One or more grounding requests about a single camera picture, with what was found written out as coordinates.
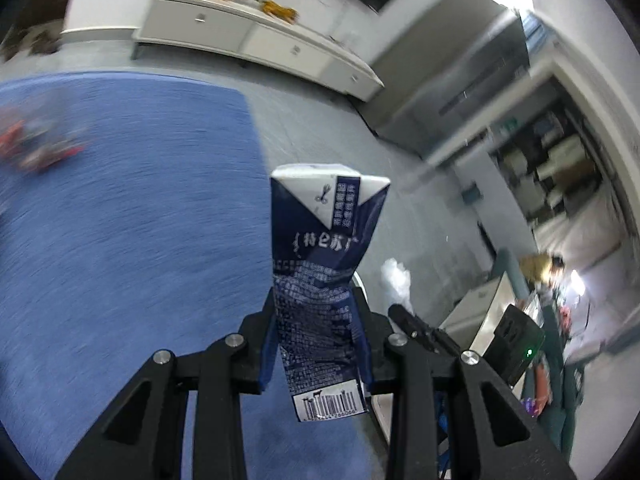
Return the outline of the white TV cabinet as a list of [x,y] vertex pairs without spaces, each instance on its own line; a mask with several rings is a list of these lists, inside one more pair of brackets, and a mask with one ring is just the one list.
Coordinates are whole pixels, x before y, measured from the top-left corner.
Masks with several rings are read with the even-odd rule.
[[372,68],[335,41],[250,6],[221,0],[150,0],[134,45],[212,52],[280,70],[367,102],[384,88]]

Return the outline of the grey refrigerator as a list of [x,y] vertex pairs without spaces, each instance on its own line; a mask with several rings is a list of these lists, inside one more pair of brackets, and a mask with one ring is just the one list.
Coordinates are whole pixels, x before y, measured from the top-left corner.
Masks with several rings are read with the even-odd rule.
[[439,0],[375,61],[384,88],[359,113],[379,138],[428,157],[528,68],[518,11]]

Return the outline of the blue white milk carton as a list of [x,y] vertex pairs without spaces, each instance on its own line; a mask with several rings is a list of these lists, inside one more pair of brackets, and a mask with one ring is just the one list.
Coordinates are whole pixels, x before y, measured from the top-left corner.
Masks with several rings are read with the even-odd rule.
[[390,179],[344,165],[289,164],[273,170],[270,184],[272,292],[296,416],[360,415],[373,379],[352,278]]

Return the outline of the blue shaggy rug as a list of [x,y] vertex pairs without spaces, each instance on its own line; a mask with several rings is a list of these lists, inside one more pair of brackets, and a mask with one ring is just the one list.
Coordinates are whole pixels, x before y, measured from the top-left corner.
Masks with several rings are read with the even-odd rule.
[[270,189],[245,96],[138,73],[8,81],[1,108],[79,136],[1,173],[1,420],[51,479],[157,349],[204,349],[271,284]]

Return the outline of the clear plastic wrap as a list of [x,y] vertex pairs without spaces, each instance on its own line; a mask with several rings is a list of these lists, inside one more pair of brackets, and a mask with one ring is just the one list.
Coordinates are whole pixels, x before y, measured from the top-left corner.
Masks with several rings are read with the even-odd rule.
[[399,304],[409,313],[414,313],[410,298],[411,274],[401,262],[389,258],[382,264],[381,284],[389,307]]

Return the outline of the clear bag with red wrappers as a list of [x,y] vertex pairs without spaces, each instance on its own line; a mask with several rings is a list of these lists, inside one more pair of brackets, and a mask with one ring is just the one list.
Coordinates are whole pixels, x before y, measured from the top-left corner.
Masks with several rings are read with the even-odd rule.
[[86,131],[72,117],[62,90],[38,91],[1,102],[1,165],[25,174],[42,174],[79,155]]

